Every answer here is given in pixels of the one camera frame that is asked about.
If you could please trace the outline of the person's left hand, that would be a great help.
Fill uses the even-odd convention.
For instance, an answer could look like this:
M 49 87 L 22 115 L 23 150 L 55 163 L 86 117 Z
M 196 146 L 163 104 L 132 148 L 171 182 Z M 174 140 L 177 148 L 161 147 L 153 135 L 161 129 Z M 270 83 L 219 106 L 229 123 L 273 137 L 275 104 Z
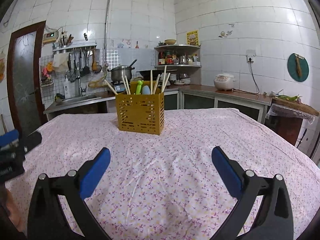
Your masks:
M 6 214 L 19 232 L 23 231 L 23 221 L 21 213 L 15 204 L 11 192 L 1 185 L 1 206 L 4 207 Z

